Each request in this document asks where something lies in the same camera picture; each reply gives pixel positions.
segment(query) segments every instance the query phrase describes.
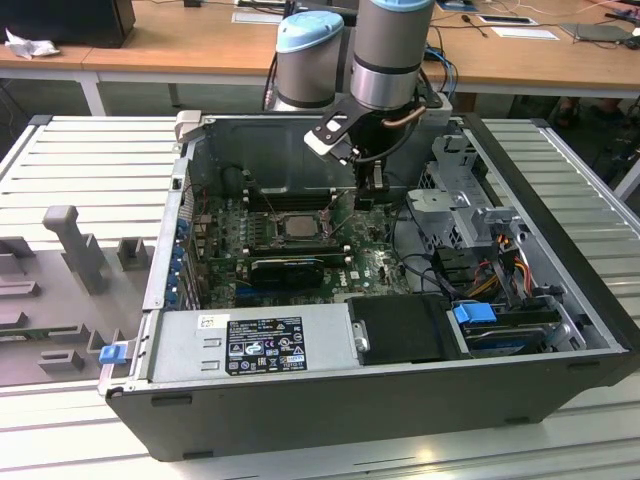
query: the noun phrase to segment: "green circuit board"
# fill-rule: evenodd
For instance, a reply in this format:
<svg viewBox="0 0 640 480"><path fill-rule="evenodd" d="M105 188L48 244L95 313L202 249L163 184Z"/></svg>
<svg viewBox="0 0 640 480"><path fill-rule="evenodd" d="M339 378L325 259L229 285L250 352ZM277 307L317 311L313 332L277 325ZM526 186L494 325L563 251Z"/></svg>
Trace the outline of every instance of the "green circuit board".
<svg viewBox="0 0 640 480"><path fill-rule="evenodd" d="M319 211L250 212L239 200L212 201L196 219L198 257L207 267L203 307L336 303L350 296L409 293L389 243L393 216L383 206L354 211L352 205L351 194L346 194L330 211L330 219L324 218L336 230L327 238L321 231L304 231L322 223ZM314 246L329 244L341 252L344 245L349 247L348 254L290 255L283 249L282 258L323 260L322 284L302 291L261 291L251 284L251 265L264 259L261 248L276 244L281 248L283 244L310 245L311 251ZM344 257L348 257L347 263L342 261Z"/></svg>

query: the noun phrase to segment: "paper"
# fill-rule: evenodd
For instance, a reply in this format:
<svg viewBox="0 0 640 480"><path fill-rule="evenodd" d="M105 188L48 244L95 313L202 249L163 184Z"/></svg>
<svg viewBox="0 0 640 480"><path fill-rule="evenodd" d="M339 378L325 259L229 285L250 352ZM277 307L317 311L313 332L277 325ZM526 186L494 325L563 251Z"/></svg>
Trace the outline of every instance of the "paper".
<svg viewBox="0 0 640 480"><path fill-rule="evenodd" d="M534 40L560 40L549 30L534 30L532 28L491 27L503 38L529 38Z"/></svg>
<svg viewBox="0 0 640 480"><path fill-rule="evenodd" d="M4 46L19 57L31 60L33 57L44 57L60 53L60 50L57 50L53 42L49 40L32 41L13 35L7 29L5 29L5 32L7 33L7 41L4 42Z"/></svg>
<svg viewBox="0 0 640 480"><path fill-rule="evenodd" d="M282 21L282 15L270 13L246 13L235 12L231 15L232 23L270 23L278 25Z"/></svg>

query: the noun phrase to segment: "blue drive bracket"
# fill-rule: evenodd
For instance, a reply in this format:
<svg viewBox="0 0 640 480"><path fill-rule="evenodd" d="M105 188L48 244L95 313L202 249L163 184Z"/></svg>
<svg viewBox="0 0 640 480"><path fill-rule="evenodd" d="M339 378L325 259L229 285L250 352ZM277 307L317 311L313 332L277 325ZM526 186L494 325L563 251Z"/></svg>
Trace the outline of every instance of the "blue drive bracket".
<svg viewBox="0 0 640 480"><path fill-rule="evenodd" d="M123 365L133 356L133 346L135 342L114 343L105 345L100 350L98 361L101 365Z"/></svg>
<svg viewBox="0 0 640 480"><path fill-rule="evenodd" d="M462 323L495 323L496 314L488 303L462 303L453 309L459 324Z"/></svg>

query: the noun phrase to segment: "copper pipe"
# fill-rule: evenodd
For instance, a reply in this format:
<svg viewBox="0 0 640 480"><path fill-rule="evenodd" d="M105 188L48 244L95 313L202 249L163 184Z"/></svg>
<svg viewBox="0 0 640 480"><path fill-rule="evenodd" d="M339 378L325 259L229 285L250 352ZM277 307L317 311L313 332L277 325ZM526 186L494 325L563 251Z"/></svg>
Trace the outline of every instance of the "copper pipe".
<svg viewBox="0 0 640 480"><path fill-rule="evenodd" d="M416 108L411 113L409 113L409 115L401 118L400 120L387 120L387 119L383 120L382 126L386 128L402 128L405 125L420 118L422 115L424 115L426 111L427 111L427 107L425 107L424 105L420 105L418 108Z"/></svg>

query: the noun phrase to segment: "red wire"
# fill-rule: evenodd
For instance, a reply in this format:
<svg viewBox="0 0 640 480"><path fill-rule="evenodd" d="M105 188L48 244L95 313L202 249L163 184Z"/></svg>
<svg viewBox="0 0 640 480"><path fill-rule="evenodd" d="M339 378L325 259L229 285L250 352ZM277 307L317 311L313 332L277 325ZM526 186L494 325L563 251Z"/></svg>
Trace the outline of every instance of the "red wire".
<svg viewBox="0 0 640 480"><path fill-rule="evenodd" d="M485 260L484 262L481 262L481 263L478 265L478 268L476 268L476 271L475 271L475 273L474 273L474 275L473 275L473 276L474 276L474 278L475 278L475 279L473 280L473 284L474 284L474 285L476 285L476 284L478 283L478 281L480 280L480 279L478 278L478 275L480 274L480 271L481 271L482 267L486 267L487 265L491 265L491 262L490 262L490 261L488 261L488 260Z"/></svg>

